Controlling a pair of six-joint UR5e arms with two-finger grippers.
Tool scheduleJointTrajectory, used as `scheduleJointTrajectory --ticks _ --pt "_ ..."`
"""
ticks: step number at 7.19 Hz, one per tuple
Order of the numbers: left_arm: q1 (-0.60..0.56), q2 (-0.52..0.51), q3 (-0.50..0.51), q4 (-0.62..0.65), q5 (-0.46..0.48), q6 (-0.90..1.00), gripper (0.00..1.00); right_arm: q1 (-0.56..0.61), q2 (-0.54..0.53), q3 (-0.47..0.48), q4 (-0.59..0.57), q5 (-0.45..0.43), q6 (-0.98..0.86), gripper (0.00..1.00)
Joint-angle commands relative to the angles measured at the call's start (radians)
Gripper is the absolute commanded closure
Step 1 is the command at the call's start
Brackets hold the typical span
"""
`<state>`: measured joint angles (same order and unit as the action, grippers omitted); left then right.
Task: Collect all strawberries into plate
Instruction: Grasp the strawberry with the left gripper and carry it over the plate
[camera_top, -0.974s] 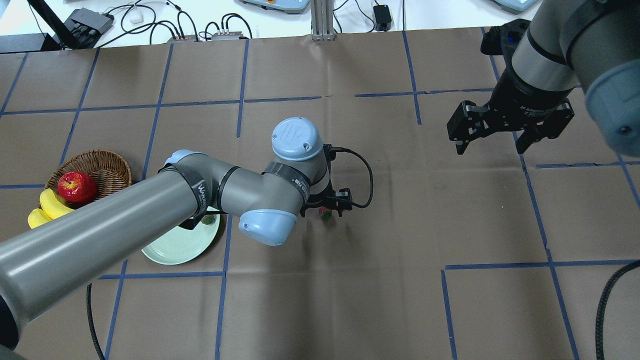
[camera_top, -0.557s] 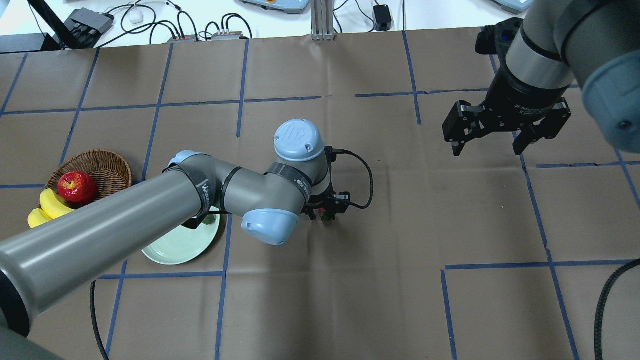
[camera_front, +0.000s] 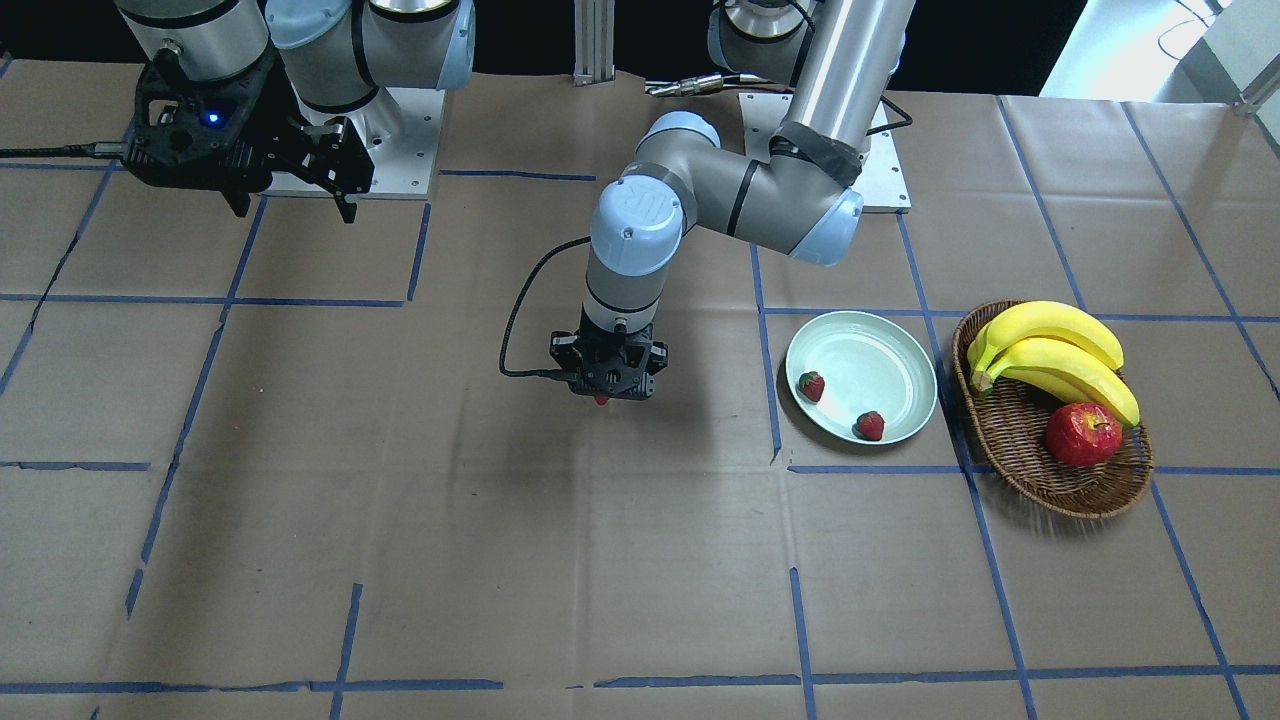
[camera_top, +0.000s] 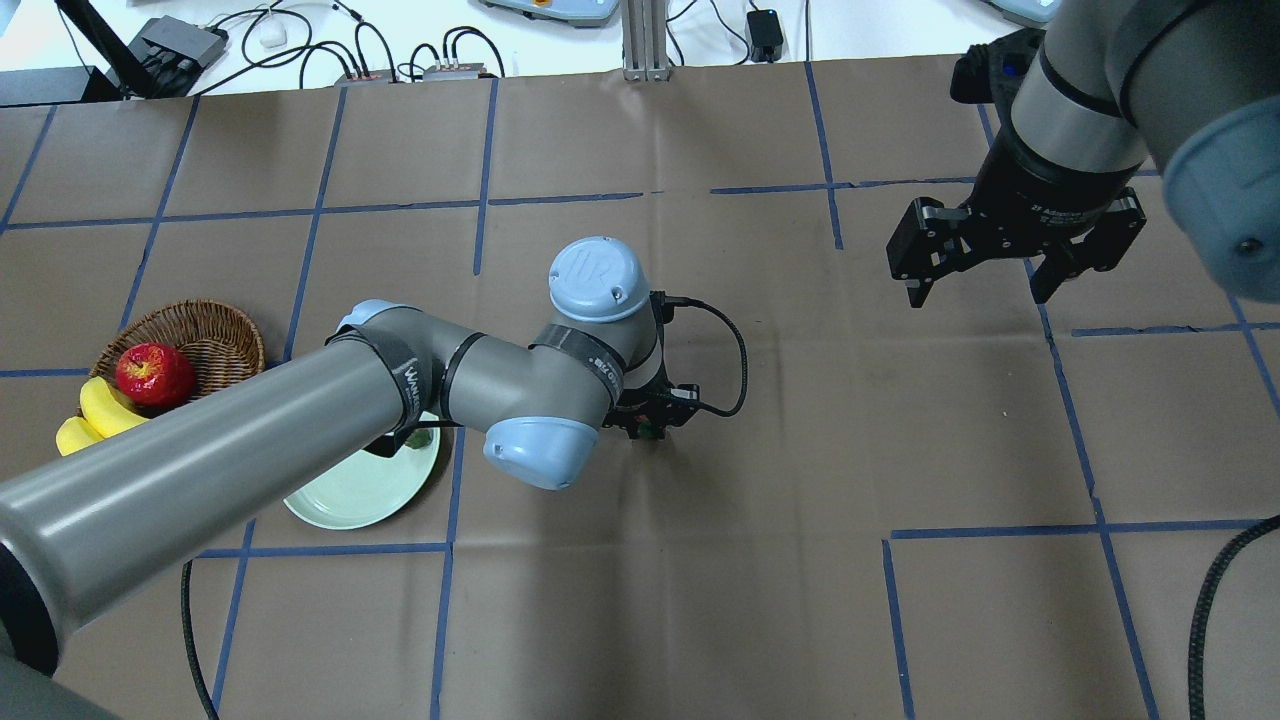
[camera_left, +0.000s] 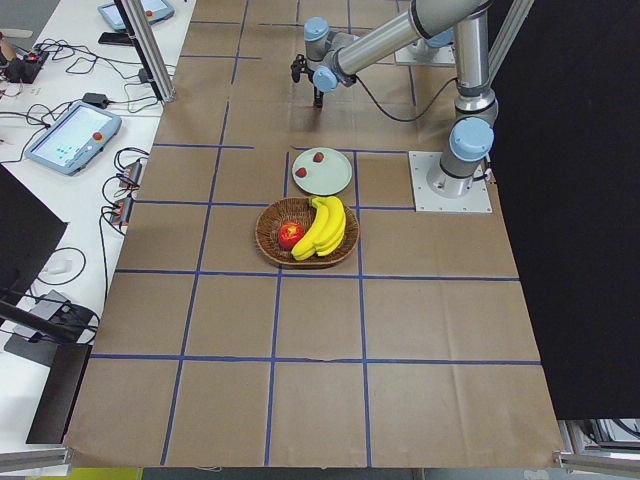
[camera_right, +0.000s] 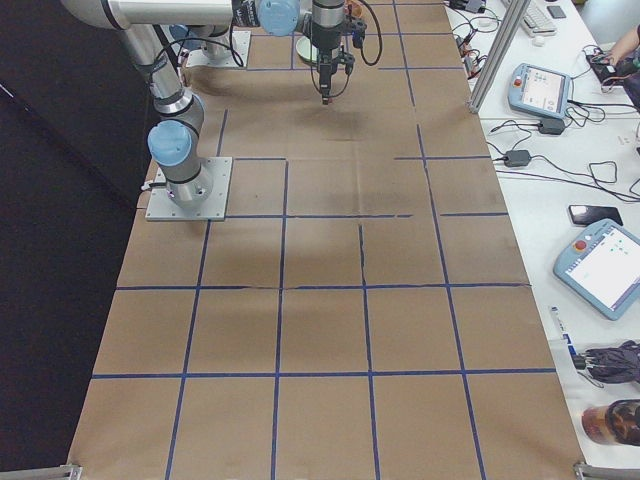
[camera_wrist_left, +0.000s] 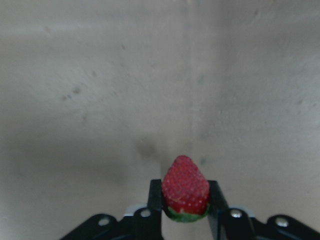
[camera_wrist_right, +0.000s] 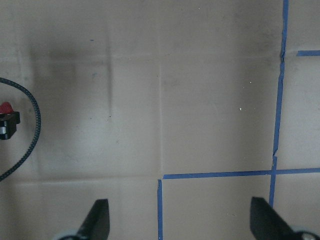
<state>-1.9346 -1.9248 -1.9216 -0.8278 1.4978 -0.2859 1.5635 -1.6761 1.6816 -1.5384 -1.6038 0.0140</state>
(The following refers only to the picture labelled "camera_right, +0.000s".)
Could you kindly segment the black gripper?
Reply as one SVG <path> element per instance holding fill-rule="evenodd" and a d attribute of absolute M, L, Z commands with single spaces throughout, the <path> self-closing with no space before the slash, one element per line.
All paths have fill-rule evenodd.
<path fill-rule="evenodd" d="M 318 49 L 318 62 L 316 71 L 319 74 L 319 91 L 322 104 L 329 105 L 332 98 L 341 95 L 349 83 L 350 75 L 354 68 L 355 57 L 346 52 L 341 45 L 342 36 L 347 33 L 352 36 L 353 46 L 356 49 L 363 47 L 366 23 L 362 19 L 347 19 L 333 27 L 324 27 L 313 21 L 310 27 L 311 43 Z M 332 95 L 332 77 L 338 71 L 340 65 L 344 66 L 347 76 L 342 90 Z"/>

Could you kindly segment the person hand at desk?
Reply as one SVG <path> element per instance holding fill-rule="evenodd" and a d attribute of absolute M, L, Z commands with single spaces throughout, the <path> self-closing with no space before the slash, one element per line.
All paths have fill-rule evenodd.
<path fill-rule="evenodd" d="M 616 65 L 621 60 L 631 55 L 637 48 L 637 42 L 632 40 L 630 43 L 624 43 L 623 40 L 617 41 L 607 52 L 607 62 L 609 65 Z"/>

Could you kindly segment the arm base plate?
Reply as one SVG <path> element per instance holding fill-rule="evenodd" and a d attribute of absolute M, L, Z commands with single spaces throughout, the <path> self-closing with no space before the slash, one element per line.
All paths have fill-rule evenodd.
<path fill-rule="evenodd" d="M 148 221 L 224 221 L 233 159 L 199 158 L 200 172 L 188 183 L 169 182 L 157 169 L 146 207 Z"/>
<path fill-rule="evenodd" d="M 229 31 L 217 37 L 197 40 L 198 48 L 188 54 L 186 68 L 244 69 L 248 66 L 250 31 Z"/>

